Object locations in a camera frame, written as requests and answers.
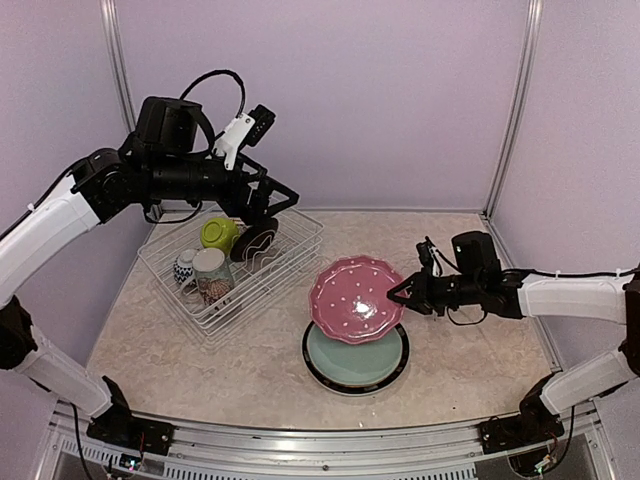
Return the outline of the pink dotted scalloped plate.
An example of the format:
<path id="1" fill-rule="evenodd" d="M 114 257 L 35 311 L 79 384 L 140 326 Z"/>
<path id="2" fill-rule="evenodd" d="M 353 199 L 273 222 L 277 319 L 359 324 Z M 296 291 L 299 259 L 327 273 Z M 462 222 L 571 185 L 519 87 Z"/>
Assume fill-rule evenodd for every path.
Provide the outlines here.
<path id="1" fill-rule="evenodd" d="M 313 282 L 311 321 L 326 337 L 349 345 L 377 341 L 403 318 L 404 307 L 387 297 L 402 281 L 384 260 L 368 255 L 340 258 Z"/>

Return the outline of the light teal flower plate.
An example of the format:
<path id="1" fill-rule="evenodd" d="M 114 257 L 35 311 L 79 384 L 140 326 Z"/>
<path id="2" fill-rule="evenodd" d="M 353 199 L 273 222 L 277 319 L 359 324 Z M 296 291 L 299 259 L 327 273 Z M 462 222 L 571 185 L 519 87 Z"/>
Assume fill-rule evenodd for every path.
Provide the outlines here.
<path id="1" fill-rule="evenodd" d="M 350 345 L 327 337 L 313 325 L 306 340 L 311 365 L 330 381 L 362 387 L 388 377 L 400 364 L 402 339 L 396 329 L 379 340 Z"/>

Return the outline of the black rimmed striped plate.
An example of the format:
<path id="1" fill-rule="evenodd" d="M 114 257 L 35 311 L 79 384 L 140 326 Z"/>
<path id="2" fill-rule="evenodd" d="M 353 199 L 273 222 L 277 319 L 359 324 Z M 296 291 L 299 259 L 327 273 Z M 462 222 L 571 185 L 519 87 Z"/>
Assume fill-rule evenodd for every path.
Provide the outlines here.
<path id="1" fill-rule="evenodd" d="M 410 342 L 401 324 L 379 340 L 350 345 L 327 337 L 310 322 L 301 351 L 311 377 L 324 388 L 346 396 L 366 396 L 401 377 L 409 363 Z"/>

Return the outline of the red teal floral plate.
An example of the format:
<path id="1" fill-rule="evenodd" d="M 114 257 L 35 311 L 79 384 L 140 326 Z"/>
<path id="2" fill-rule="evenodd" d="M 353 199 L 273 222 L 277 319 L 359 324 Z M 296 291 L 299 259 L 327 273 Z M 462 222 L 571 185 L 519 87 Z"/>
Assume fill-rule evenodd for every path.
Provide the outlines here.
<path id="1" fill-rule="evenodd" d="M 386 389 L 382 384 L 364 385 L 364 386 L 348 386 L 332 382 L 328 379 L 317 379 L 314 381 L 324 389 L 338 395 L 347 397 L 363 397 L 373 395 L 379 391 Z"/>

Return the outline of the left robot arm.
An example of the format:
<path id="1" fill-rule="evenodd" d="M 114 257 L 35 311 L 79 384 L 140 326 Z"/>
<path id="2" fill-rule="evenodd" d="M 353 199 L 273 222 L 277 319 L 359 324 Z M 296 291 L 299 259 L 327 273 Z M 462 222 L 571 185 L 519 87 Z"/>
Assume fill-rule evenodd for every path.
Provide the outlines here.
<path id="1" fill-rule="evenodd" d="M 212 201 L 246 226 L 263 229 L 299 199 L 245 154 L 275 118 L 263 105 L 240 107 L 216 131 L 202 106 L 186 96 L 150 96 L 119 148 L 97 150 L 64 170 L 1 236 L 2 368 L 70 401 L 118 444 L 133 443 L 140 424 L 119 386 L 51 344 L 16 292 L 65 246 L 134 204 L 150 210 L 182 200 L 200 209 Z"/>

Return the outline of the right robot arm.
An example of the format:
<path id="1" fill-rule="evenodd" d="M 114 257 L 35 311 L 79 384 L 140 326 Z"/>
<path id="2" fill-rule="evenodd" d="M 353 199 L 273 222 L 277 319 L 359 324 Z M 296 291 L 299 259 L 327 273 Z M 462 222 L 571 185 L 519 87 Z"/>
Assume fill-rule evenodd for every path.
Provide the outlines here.
<path id="1" fill-rule="evenodd" d="M 520 320 L 556 316 L 622 325 L 626 337 L 612 351 L 539 381 L 521 400 L 511 433 L 535 442 L 564 410 L 608 394 L 639 376 L 639 270 L 554 273 L 502 267 L 490 234 L 469 231 L 451 240 L 455 272 L 439 276 L 438 249 L 417 244 L 421 269 L 392 287 L 387 297 L 414 312 L 444 316 L 462 306 Z"/>

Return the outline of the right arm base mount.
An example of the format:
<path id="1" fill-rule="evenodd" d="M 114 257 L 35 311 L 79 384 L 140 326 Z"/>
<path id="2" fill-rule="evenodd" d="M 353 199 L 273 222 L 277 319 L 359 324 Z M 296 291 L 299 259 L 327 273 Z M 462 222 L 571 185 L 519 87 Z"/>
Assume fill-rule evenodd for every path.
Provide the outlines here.
<path id="1" fill-rule="evenodd" d="M 565 433 L 559 414 L 541 400 L 538 382 L 519 403 L 519 411 L 506 417 L 490 417 L 478 426 L 482 451 L 492 454 L 559 438 Z"/>

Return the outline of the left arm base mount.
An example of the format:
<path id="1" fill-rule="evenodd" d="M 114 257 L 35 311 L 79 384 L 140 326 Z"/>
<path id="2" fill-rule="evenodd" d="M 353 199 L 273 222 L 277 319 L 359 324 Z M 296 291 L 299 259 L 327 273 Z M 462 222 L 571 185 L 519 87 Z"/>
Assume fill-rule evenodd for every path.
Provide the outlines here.
<path id="1" fill-rule="evenodd" d="M 91 416 L 87 436 L 141 454 L 167 456 L 176 427 L 134 415 L 117 383 L 107 376 L 102 380 L 108 389 L 110 403 L 103 413 Z"/>

